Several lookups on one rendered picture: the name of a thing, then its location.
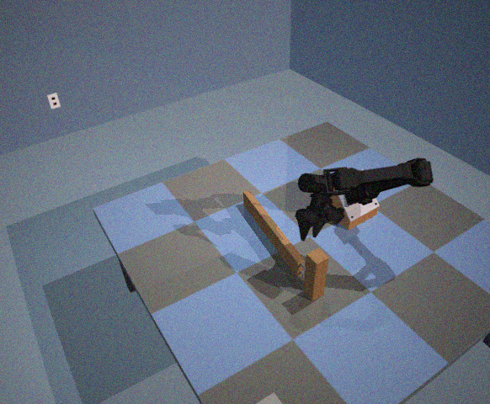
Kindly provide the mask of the wooden side rail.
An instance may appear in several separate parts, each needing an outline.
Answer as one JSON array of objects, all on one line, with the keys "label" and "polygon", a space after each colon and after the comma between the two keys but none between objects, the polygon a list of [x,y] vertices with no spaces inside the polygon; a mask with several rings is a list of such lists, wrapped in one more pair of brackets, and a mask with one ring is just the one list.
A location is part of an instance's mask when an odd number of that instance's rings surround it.
[{"label": "wooden side rail", "polygon": [[304,273],[306,271],[305,260],[275,224],[263,206],[256,200],[250,190],[243,192],[243,205],[274,245],[280,256],[288,264],[295,276],[303,275],[304,279]]}]

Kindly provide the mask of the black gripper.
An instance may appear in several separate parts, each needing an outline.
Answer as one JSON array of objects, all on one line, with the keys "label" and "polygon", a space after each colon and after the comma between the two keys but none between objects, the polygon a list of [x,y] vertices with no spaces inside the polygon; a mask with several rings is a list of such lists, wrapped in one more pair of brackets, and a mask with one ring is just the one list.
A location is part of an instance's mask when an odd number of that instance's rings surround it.
[{"label": "black gripper", "polygon": [[312,197],[310,206],[307,206],[306,209],[299,209],[296,212],[296,219],[298,221],[302,241],[306,240],[308,232],[312,226],[313,237],[316,238],[324,225],[331,221],[328,219],[327,215],[321,215],[322,210],[325,208],[327,203],[331,202],[331,196],[313,193],[310,197]]}]

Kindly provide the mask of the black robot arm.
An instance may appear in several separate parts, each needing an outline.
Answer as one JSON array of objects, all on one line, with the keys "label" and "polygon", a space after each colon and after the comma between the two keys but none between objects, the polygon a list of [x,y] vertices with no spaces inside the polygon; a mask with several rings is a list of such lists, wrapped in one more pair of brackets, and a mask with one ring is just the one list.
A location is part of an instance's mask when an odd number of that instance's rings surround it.
[{"label": "black robot arm", "polygon": [[[431,162],[419,157],[393,167],[366,170],[335,167],[323,171],[323,175],[303,173],[298,180],[299,189],[302,192],[327,196],[344,194],[348,205],[367,205],[372,199],[377,198],[380,192],[406,184],[423,187],[433,183]],[[333,187],[337,191],[333,191]],[[321,215],[327,215],[332,223],[337,225],[344,218],[344,209],[334,207],[332,202],[331,200],[327,203]]]}]

